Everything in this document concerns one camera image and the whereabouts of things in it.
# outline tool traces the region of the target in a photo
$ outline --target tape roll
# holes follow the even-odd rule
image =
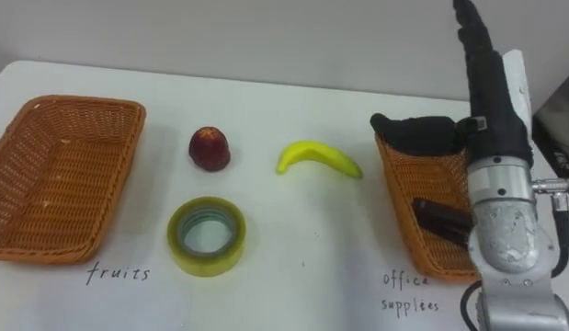
[[[214,252],[200,252],[186,245],[188,232],[206,221],[223,223],[231,232],[225,245]],[[187,273],[213,277],[231,269],[244,253],[245,218],[237,206],[216,197],[201,197],[183,204],[167,225],[167,242],[174,260]]]

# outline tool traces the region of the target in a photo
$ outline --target cable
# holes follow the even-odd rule
[[[472,293],[474,293],[474,291],[478,290],[481,286],[482,286],[482,282],[480,280],[475,281],[474,283],[472,283],[472,285],[470,285],[466,289],[466,291],[464,291],[464,293],[461,295],[461,299],[460,299],[461,318],[464,320],[464,323],[466,324],[466,326],[468,326],[470,331],[478,331],[478,329],[476,328],[476,326],[474,325],[474,323],[470,319],[470,315],[468,314],[468,301],[470,300]]]
[[[552,270],[552,278],[560,276],[566,269],[569,260],[569,211],[554,211],[553,221],[556,225],[556,234],[558,235],[558,245],[560,247],[560,256],[558,263]]]

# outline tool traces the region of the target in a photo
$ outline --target white table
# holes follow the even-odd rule
[[[0,331],[88,330],[463,330],[462,286],[416,286],[381,173],[370,115],[391,118],[468,114],[465,102],[277,86],[50,63],[17,62],[0,74],[0,136],[20,106],[46,94],[126,98],[147,120],[113,229],[98,255],[71,267],[0,262]],[[220,173],[195,168],[190,135],[214,125],[233,160]],[[288,143],[315,139],[361,165],[355,180],[317,163],[275,173]],[[534,173],[553,172],[536,151]],[[203,195],[240,207],[246,250],[230,272],[199,279],[166,248],[165,228],[182,203]],[[554,234],[550,204],[541,222]],[[150,270],[148,279],[94,277],[87,271]],[[404,270],[402,291],[384,275]],[[569,267],[554,282],[569,306]],[[408,316],[382,300],[436,303]]]

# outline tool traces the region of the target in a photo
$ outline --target yellow banana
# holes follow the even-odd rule
[[[362,176],[359,165],[349,156],[316,141],[300,141],[286,147],[280,155],[276,172],[284,174],[290,165],[304,160],[321,162],[353,178]]]

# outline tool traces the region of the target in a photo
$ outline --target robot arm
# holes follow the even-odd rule
[[[476,224],[469,252],[482,279],[462,297],[463,308],[482,284],[477,304],[481,330],[568,331],[569,313],[552,291],[556,255],[552,239],[538,224],[535,194],[552,194],[554,215],[565,215],[568,223],[567,202],[565,213],[563,209],[569,181],[531,180],[531,107],[522,53],[501,57],[493,49],[470,0],[454,0],[454,8],[472,113],[458,124]]]

